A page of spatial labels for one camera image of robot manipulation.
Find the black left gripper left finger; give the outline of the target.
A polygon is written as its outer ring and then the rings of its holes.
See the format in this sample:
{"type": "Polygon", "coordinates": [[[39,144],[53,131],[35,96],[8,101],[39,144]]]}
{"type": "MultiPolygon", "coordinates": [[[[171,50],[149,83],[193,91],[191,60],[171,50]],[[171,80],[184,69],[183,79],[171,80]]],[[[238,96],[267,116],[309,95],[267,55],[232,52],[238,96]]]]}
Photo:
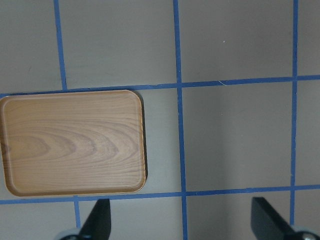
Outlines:
{"type": "Polygon", "coordinates": [[[111,206],[109,199],[96,201],[80,229],[80,240],[108,240],[111,234],[111,206]]]}

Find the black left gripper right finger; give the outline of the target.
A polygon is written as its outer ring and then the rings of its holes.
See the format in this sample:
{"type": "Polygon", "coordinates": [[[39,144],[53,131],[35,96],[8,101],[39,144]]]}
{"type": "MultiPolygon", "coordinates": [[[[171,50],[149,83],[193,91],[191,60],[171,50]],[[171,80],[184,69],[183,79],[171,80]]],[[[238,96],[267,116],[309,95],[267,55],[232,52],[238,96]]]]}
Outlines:
{"type": "Polygon", "coordinates": [[[251,200],[250,226],[257,240],[292,240],[297,234],[264,197],[251,200]]]}

